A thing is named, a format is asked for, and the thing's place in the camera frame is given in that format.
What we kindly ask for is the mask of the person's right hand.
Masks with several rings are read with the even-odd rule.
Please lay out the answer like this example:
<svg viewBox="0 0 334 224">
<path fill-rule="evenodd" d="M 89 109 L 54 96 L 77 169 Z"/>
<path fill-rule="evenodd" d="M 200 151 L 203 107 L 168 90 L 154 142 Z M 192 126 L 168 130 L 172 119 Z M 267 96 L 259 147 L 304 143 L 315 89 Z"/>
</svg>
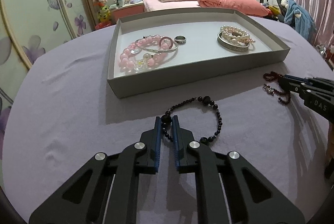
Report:
<svg viewBox="0 0 334 224">
<path fill-rule="evenodd" d="M 329 123 L 328 129 L 328 142 L 327 142 L 327 150 L 325 157 L 325 166 L 327 167 L 334 156 L 334 127 L 333 123 Z"/>
</svg>

